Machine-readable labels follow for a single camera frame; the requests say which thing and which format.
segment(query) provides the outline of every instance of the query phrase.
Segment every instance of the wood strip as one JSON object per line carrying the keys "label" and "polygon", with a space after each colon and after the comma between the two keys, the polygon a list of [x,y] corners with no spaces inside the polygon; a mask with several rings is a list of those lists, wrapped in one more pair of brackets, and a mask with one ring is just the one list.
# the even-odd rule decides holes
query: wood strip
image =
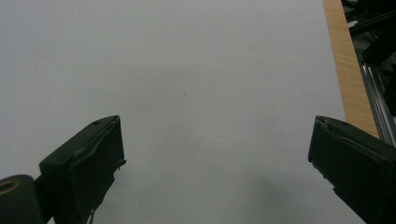
{"label": "wood strip", "polygon": [[341,0],[323,0],[346,121],[378,137]]}

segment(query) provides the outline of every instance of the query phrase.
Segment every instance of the white surface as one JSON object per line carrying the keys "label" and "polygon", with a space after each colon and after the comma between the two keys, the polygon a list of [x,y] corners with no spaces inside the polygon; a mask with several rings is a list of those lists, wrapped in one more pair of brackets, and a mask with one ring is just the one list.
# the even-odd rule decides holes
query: white surface
{"label": "white surface", "polygon": [[0,176],[119,114],[95,223],[361,223],[307,161],[343,119],[318,0],[0,2]]}

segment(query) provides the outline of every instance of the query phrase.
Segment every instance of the white table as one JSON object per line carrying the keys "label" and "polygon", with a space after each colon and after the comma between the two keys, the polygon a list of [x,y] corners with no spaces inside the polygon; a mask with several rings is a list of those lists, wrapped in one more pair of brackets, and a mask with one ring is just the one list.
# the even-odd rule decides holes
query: white table
{"label": "white table", "polygon": [[307,161],[344,119],[315,0],[0,2],[0,177],[119,114],[94,223],[362,223]]}

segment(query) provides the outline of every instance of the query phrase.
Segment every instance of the wooden edge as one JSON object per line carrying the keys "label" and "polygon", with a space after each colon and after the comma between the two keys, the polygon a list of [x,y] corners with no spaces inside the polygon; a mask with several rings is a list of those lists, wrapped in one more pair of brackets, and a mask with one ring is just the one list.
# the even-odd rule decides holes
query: wooden edge
{"label": "wooden edge", "polygon": [[323,0],[346,121],[378,137],[341,0]]}

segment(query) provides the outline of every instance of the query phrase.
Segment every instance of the brass-colored ring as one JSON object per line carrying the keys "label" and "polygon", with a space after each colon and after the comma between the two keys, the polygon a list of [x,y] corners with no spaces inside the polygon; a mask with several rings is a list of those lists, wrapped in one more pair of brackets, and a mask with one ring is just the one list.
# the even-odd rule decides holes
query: brass-colored ring
{"label": "brass-colored ring", "polygon": [[19,180],[8,180],[8,181],[5,181],[3,183],[0,183],[0,188],[3,187],[4,185],[12,184],[11,187],[9,187],[7,189],[0,190],[0,195],[9,193],[10,191],[12,191],[15,188],[17,188],[20,185],[20,183],[21,183],[21,181],[19,181]]}

